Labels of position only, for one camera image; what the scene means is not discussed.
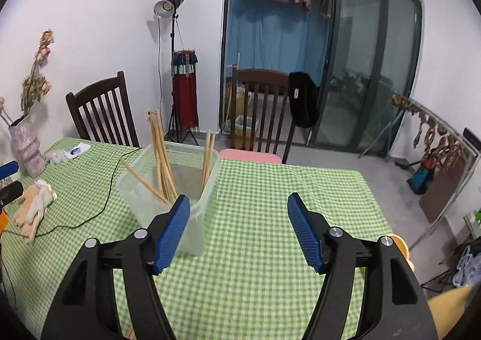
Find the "orange box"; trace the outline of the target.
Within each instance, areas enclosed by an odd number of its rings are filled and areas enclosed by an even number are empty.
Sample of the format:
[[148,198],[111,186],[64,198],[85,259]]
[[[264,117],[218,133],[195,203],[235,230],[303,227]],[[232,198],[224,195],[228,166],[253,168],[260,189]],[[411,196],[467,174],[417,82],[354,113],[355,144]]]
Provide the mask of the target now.
[[8,219],[4,211],[0,213],[0,233],[7,227]]

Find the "beige work glove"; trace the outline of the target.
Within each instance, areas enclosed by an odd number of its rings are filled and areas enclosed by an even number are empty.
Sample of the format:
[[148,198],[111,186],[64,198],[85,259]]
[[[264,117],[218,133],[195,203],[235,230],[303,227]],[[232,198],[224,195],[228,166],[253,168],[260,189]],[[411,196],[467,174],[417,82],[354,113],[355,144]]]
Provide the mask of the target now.
[[21,205],[13,216],[13,222],[21,228],[20,235],[27,242],[34,241],[38,225],[45,216],[47,208],[57,198],[57,193],[44,180],[37,180],[24,190],[19,198]]

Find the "pink speckled vase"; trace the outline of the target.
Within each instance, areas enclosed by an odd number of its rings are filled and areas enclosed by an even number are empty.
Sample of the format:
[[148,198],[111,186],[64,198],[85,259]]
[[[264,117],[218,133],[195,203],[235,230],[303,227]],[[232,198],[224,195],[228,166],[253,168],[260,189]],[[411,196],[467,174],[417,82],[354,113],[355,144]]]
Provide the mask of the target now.
[[11,147],[18,154],[30,177],[38,177],[47,162],[40,152],[40,141],[29,115],[14,121],[9,127]]

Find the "clear plastic container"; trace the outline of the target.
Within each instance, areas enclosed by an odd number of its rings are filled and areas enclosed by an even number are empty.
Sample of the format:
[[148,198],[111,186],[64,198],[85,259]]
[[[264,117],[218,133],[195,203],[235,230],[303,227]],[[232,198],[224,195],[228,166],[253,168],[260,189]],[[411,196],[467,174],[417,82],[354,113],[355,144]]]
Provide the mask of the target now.
[[213,150],[205,161],[202,146],[175,142],[166,142],[165,150],[163,164],[152,146],[141,150],[118,177],[117,189],[143,228],[155,216],[168,212],[180,194],[185,195],[190,202],[190,218],[177,252],[200,256],[207,243],[206,212],[216,194],[220,155]]

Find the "white packet on table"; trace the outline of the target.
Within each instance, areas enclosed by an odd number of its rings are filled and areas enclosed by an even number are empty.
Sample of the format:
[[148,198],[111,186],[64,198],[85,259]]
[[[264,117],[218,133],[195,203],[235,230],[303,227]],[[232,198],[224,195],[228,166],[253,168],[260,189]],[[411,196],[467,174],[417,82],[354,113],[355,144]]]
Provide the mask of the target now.
[[65,150],[64,155],[67,159],[75,159],[82,154],[85,154],[90,149],[90,144],[80,142],[70,150]]

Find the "green checkered tablecloth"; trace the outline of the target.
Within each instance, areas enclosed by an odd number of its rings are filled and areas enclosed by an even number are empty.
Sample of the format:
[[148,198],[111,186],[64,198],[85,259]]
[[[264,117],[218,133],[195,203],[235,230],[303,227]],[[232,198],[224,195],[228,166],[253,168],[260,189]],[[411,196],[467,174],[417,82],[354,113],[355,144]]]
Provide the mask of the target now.
[[[119,159],[137,151],[95,142],[50,165],[42,178],[58,199],[31,243],[14,225],[1,237],[9,302],[39,336],[64,274],[88,238],[117,241],[138,223],[115,185]],[[290,193],[355,238],[391,231],[357,171],[223,160],[198,257],[175,256],[155,283],[179,339],[299,339],[323,279],[307,265],[287,214]]]

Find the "dark wooden chair back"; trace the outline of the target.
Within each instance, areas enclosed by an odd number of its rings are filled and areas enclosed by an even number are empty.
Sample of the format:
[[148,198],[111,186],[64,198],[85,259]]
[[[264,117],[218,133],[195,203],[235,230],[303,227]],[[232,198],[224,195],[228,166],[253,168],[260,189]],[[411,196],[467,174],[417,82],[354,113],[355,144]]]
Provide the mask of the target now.
[[289,75],[268,69],[231,71],[229,147],[222,159],[252,163],[286,164],[295,124],[281,139],[288,111]]

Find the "yellow bear mug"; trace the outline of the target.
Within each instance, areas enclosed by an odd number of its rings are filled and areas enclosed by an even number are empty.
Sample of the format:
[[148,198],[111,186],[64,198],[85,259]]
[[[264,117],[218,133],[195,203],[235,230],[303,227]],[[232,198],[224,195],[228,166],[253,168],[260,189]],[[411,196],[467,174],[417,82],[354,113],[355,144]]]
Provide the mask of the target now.
[[410,250],[409,250],[409,247],[408,247],[406,241],[404,241],[403,238],[401,238],[401,236],[399,236],[395,233],[388,233],[387,236],[390,237],[393,240],[393,242],[398,247],[398,249],[400,250],[403,257],[405,258],[405,260],[406,260],[407,264],[409,265],[410,269],[412,270],[412,272],[414,272],[415,267],[414,267],[413,262],[410,260]]

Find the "dark wooden chair left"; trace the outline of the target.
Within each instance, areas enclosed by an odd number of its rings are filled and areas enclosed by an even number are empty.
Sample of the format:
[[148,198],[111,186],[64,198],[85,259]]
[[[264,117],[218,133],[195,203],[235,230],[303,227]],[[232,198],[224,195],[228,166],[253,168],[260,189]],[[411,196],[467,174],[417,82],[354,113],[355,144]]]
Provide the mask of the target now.
[[65,99],[81,139],[139,147],[123,71]]

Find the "black jacket on chair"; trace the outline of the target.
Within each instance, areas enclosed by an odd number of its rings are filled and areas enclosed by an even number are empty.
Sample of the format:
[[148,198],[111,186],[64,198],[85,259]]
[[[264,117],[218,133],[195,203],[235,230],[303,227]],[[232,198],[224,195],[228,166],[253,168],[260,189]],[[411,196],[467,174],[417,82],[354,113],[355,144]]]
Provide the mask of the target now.
[[311,129],[318,121],[319,91],[320,88],[316,87],[307,73],[295,71],[289,74],[290,113],[297,127]]

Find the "red cylindrical bin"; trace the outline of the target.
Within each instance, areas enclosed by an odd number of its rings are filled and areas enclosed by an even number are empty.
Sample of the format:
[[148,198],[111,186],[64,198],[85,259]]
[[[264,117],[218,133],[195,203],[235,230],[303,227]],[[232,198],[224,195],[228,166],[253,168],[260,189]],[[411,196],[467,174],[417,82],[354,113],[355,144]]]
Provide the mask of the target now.
[[175,51],[171,60],[174,104],[181,132],[197,128],[197,71],[198,58],[194,50]]

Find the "drying rack with dried goods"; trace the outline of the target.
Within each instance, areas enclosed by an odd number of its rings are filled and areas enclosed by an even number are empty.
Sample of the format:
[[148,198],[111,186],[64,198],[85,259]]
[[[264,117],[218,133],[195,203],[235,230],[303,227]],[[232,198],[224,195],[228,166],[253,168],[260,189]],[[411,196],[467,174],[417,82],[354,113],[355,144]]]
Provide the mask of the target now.
[[426,130],[418,130],[413,145],[418,146],[422,142],[423,158],[432,160],[434,167],[439,169],[433,184],[426,191],[426,196],[437,202],[440,209],[434,216],[428,217],[430,226],[410,246],[414,248],[434,231],[436,225],[444,218],[470,181],[480,161],[480,150],[445,120],[419,102],[397,93],[391,97],[391,102],[394,107],[400,109],[396,116],[398,120],[402,119],[407,112],[418,116],[420,126],[427,127]]

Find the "blue curtain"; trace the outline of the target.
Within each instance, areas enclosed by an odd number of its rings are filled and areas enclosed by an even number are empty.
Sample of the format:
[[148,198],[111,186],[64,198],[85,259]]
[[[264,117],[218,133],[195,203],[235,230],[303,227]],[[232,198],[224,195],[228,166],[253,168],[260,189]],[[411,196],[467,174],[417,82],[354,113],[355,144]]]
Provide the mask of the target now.
[[323,0],[304,12],[293,3],[231,0],[227,64],[240,68],[307,73],[321,85],[329,39]]

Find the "yellow thermos jug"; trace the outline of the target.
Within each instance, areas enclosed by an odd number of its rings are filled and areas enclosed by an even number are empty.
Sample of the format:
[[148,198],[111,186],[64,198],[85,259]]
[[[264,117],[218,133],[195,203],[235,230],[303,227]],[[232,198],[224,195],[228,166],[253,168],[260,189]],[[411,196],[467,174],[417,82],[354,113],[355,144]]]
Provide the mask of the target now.
[[463,313],[466,312],[474,295],[480,290],[477,286],[462,286],[443,292],[428,300],[438,339],[445,339]]

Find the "studio lamp on stand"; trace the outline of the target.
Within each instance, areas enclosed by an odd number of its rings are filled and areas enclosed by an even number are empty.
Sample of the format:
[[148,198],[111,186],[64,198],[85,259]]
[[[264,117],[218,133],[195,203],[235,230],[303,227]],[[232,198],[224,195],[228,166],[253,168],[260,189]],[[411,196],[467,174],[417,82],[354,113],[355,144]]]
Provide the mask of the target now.
[[194,144],[197,145],[198,141],[192,127],[182,127],[181,124],[181,88],[182,86],[176,83],[179,76],[188,78],[196,74],[196,65],[198,63],[197,53],[194,50],[181,50],[175,49],[176,37],[181,37],[179,30],[179,7],[183,4],[184,0],[160,0],[153,7],[153,14],[157,20],[157,75],[160,83],[160,102],[163,100],[163,80],[162,80],[162,21],[170,21],[170,79],[171,79],[171,110],[168,123],[168,129],[166,130],[165,138],[169,141],[176,143],[184,143],[184,141],[191,137]]

